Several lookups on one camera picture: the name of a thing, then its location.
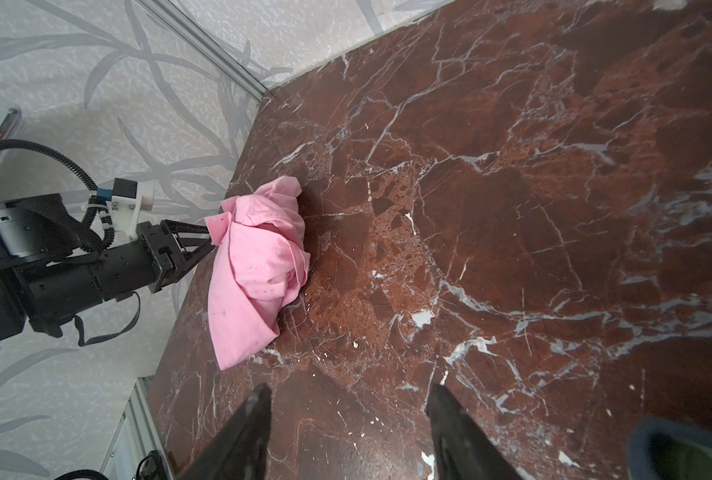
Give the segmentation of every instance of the leaf pattern wallpaper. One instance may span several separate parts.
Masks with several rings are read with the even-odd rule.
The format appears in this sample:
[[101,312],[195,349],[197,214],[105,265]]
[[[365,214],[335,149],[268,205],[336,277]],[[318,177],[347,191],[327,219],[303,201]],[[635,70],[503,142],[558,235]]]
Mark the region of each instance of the leaf pattern wallpaper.
[[[447,0],[172,0],[266,86],[286,82]],[[0,96],[24,112],[20,138],[65,154],[101,187],[153,182],[141,221],[202,222],[219,207],[258,102],[133,0],[0,0]],[[52,159],[9,150],[0,200],[60,192],[81,216],[86,190]],[[99,468],[132,384],[152,374],[190,276],[140,289],[135,329],[76,348],[29,326],[0,342],[0,478]],[[82,314],[115,332],[134,300]]]
[[273,87],[452,0],[170,1]]

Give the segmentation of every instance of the brown marble surface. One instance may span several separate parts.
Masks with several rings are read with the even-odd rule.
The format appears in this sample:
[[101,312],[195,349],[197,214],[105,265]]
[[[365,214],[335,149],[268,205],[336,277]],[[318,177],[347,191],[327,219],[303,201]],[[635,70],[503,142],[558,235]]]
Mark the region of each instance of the brown marble surface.
[[179,471],[260,382],[269,478],[428,478],[432,382],[525,478],[712,429],[712,2],[457,0],[266,97],[228,194],[282,174],[310,281],[220,372],[198,268],[150,389]]

